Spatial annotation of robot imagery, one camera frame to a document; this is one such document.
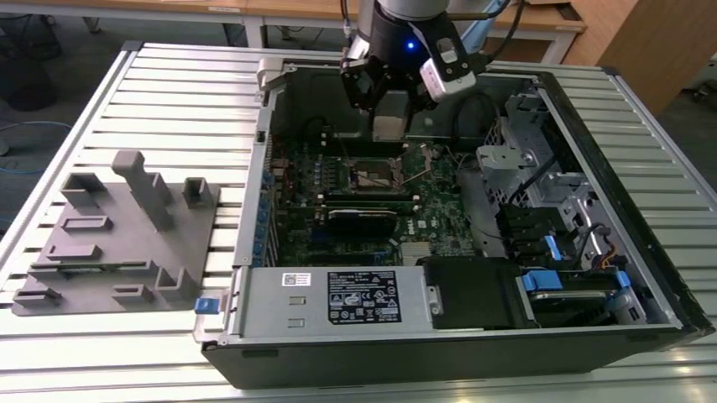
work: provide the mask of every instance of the floor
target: floor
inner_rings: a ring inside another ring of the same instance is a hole
[[[54,27],[63,55],[45,67],[59,89],[59,102],[34,113],[21,113],[0,100],[0,128],[14,122],[57,121],[73,124],[79,117],[94,91],[126,40],[177,44],[228,45],[221,24],[138,21],[105,18],[102,32],[90,34],[82,18],[57,17]],[[293,40],[282,40],[280,29],[269,30],[269,44],[274,47],[306,50],[341,50],[345,43],[338,29],[290,27]],[[236,44],[246,43],[244,29],[230,31]],[[55,126],[21,126],[0,131],[11,152],[0,157],[0,168],[9,170],[43,170],[67,136]],[[10,175],[0,172],[0,237],[11,225],[25,200],[31,194],[41,175]]]
[[[201,23],[149,22],[103,19],[102,32],[90,34],[81,18],[58,17],[54,27],[65,54],[46,62],[47,72],[59,88],[59,102],[34,113],[19,113],[0,101],[0,125],[13,122],[51,120],[73,124],[86,107],[94,90],[109,70],[126,40],[180,44],[228,45],[222,25]],[[345,43],[338,29],[292,28],[293,40],[282,40],[278,29],[269,30],[274,47],[308,50],[340,50]],[[241,44],[242,29],[232,30],[232,41]],[[717,186],[717,164],[714,162],[714,133],[717,110],[695,103],[682,95],[660,117],[668,133],[703,172]],[[67,131],[55,126],[22,126],[0,131],[11,146],[0,157],[0,168],[22,171],[43,170],[61,146]],[[39,175],[10,175],[0,172],[0,236],[18,214]]]

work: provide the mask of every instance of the barcode sticker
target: barcode sticker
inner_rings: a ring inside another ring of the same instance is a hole
[[[282,286],[285,287],[312,286],[312,273],[285,273],[282,276]]]

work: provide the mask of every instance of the motherboard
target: motherboard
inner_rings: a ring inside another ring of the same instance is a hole
[[[475,163],[443,144],[362,142],[330,128],[317,141],[276,141],[278,265],[413,265],[435,254],[476,255],[456,180]]]

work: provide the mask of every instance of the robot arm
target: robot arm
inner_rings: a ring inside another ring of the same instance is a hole
[[[358,36],[342,60],[354,107],[375,113],[387,92],[405,91],[411,119],[476,85],[488,57],[468,54],[448,6],[449,0],[362,0]]]

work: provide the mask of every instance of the green circuit board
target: green circuit board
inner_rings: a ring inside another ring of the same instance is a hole
[[[280,265],[401,265],[401,245],[425,242],[441,256],[475,255],[457,163],[445,146],[405,144],[399,157],[328,156],[297,147],[282,156]],[[328,212],[391,211],[396,227],[381,240],[326,237]]]

